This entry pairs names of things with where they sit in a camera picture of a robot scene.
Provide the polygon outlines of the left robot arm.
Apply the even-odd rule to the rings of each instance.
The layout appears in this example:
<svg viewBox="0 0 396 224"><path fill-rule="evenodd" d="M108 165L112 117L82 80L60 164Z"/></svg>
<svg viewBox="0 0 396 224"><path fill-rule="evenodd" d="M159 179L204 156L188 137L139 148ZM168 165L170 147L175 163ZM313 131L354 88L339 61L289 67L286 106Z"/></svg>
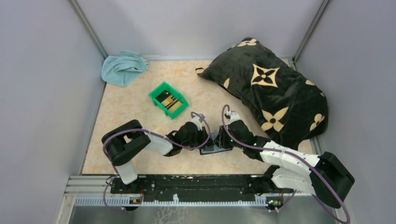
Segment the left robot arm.
<svg viewBox="0 0 396 224"><path fill-rule="evenodd" d="M141 123L134 119L106 133L101 142L103 152L121 182L129 185L138 179L132 160L141 151L148 150L171 157L182 149L206 148L212 143L212 138L199 119L190 120L166 135L143 129Z"/></svg>

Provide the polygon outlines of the black card holder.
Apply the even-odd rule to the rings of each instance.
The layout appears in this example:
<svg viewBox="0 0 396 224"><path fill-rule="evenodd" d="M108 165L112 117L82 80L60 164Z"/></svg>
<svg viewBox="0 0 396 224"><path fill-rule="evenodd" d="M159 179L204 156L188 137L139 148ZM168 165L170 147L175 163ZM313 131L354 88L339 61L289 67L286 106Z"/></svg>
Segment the black card holder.
<svg viewBox="0 0 396 224"><path fill-rule="evenodd" d="M200 155L209 155L233 149L233 140L226 133L223 126L219 130L210 134L209 140L199 149Z"/></svg>

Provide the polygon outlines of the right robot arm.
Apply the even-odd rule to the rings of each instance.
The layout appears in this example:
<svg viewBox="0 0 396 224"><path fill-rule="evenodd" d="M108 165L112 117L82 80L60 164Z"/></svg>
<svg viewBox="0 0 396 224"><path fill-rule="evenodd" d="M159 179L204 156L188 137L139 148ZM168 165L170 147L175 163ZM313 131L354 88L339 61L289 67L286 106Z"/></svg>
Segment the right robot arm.
<svg viewBox="0 0 396 224"><path fill-rule="evenodd" d="M242 120L231 123L227 129L220 126L216 141L220 148L240 148L250 159L270 165L258 184L254 184L257 193L293 189L312 194L325 205L339 209L355 182L334 154L305 154L281 146L253 135Z"/></svg>

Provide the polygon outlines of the green plastic bin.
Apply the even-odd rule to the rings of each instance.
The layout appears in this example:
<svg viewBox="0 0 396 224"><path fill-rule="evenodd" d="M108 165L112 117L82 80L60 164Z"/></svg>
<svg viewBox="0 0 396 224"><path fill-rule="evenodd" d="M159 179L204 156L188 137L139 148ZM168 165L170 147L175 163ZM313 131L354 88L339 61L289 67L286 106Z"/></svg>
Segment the green plastic bin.
<svg viewBox="0 0 396 224"><path fill-rule="evenodd" d="M185 97L167 82L162 82L148 96L154 106L159 107L171 119L175 119L189 106Z"/></svg>

